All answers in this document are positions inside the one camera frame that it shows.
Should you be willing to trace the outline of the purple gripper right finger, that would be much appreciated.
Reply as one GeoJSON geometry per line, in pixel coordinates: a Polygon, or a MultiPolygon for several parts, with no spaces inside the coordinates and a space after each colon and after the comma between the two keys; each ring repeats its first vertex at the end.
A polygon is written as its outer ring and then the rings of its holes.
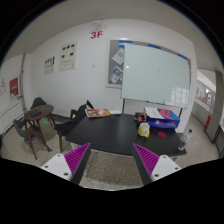
{"type": "Polygon", "coordinates": [[[180,170],[180,167],[169,156],[159,156],[138,144],[133,145],[132,153],[144,185],[180,170]]]}

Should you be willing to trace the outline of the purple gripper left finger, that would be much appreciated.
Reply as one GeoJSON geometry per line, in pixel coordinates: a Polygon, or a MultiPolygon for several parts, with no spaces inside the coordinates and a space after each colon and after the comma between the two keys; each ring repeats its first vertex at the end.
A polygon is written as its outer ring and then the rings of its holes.
{"type": "Polygon", "coordinates": [[[78,185],[91,153],[91,144],[84,144],[69,153],[53,156],[42,169],[78,185]]]}

